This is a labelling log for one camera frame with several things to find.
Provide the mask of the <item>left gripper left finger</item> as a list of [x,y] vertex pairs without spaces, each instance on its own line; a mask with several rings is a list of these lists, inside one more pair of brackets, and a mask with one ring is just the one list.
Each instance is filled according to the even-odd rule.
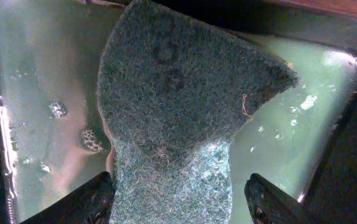
[[109,172],[101,172],[22,224],[105,224],[114,198]]

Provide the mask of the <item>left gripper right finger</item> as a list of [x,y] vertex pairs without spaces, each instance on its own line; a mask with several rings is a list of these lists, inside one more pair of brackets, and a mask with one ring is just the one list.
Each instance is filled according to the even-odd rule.
[[324,223],[260,174],[251,174],[244,186],[244,195],[254,224]]

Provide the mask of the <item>green scouring sponge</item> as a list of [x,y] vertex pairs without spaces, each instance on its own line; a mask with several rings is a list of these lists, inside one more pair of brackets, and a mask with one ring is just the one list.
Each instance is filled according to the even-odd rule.
[[233,136],[297,84],[284,62],[152,1],[132,1],[100,63],[115,148],[111,223],[228,223]]

